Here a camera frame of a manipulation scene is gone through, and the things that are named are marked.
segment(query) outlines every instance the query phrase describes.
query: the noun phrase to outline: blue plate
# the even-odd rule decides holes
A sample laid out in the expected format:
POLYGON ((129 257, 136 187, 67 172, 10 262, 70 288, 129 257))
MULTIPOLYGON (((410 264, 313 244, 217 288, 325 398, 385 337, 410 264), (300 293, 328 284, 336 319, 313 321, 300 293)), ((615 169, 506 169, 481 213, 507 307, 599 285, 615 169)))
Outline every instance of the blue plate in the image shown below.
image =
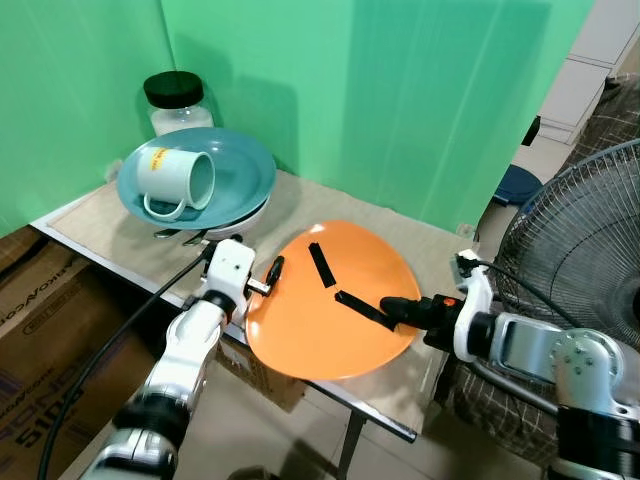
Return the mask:
MULTIPOLYGON (((257 140, 223 128, 189 128, 167 133, 138 147, 125 160, 118 173, 118 195, 135 216, 160 227, 201 230, 234 223, 260 206, 271 194, 276 181, 276 165, 271 153, 257 140), (168 147, 207 152, 216 169, 216 183, 204 210, 186 208, 173 222, 151 217, 142 206, 138 192, 136 165, 145 147, 168 147)), ((175 205, 152 202, 163 212, 175 205)))

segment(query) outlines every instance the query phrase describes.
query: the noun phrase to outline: mug handle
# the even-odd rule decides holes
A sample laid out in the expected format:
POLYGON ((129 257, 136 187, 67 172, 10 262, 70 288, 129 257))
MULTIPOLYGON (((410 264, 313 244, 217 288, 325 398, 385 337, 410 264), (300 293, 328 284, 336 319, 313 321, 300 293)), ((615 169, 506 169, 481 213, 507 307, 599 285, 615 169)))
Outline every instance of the mug handle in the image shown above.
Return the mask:
POLYGON ((178 218, 180 215, 182 215, 182 212, 184 212, 184 208, 187 206, 187 201, 183 198, 182 200, 180 200, 180 203, 178 204, 178 206, 173 211, 171 211, 169 213, 158 213, 158 212, 154 212, 152 210, 152 208, 151 208, 151 197, 149 197, 148 193, 145 193, 144 194, 143 204, 144 204, 144 209, 153 218, 156 218, 158 220, 164 220, 166 222, 170 222, 170 221, 173 221, 176 218, 178 218))

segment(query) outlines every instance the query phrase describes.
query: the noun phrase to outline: glass jar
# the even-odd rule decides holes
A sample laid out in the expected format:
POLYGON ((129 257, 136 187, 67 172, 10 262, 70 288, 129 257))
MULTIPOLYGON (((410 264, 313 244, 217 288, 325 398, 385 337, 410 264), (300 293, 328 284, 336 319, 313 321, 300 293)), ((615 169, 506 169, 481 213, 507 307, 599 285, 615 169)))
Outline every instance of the glass jar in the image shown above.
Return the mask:
POLYGON ((145 80, 144 93, 151 104, 149 117, 158 136, 185 128, 213 127, 202 80, 194 73, 158 73, 145 80))

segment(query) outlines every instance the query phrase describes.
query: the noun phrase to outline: green backdrop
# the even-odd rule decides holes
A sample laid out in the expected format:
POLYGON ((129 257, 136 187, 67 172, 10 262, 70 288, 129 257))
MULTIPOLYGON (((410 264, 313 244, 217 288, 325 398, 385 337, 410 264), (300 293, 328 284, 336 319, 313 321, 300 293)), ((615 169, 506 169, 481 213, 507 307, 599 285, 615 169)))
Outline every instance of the green backdrop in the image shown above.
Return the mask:
POLYGON ((96 187, 151 135, 140 87, 172 57, 203 77, 217 124, 257 137, 281 168, 450 231, 475 226, 590 6, 4 2, 0 234, 96 187))

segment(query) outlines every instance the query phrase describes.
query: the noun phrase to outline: table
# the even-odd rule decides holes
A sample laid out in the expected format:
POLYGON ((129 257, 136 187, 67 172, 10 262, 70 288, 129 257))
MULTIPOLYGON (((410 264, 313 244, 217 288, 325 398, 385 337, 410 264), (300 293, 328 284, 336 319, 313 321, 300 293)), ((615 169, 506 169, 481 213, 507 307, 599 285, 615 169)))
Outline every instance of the table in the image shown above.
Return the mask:
MULTIPOLYGON (((263 218, 244 238, 244 243, 256 250, 254 276, 262 275, 297 234, 315 223, 335 219, 357 223, 384 238, 407 259, 423 295, 456 294, 449 259, 469 248, 470 240, 282 171, 278 172, 263 218)), ((193 232, 154 239, 153 233, 159 228, 129 214, 118 199, 114 183, 31 225, 149 292, 157 290, 199 253, 199 247, 181 245, 193 232)), ((199 272, 193 271, 162 298, 181 307, 199 284, 199 272)), ((225 335, 247 344, 241 326, 230 324, 225 335)), ((408 442, 415 440, 444 360, 444 353, 424 345, 422 335, 418 335, 407 351, 374 372, 337 382, 307 382, 351 411, 338 480, 347 476, 367 420, 408 442)))

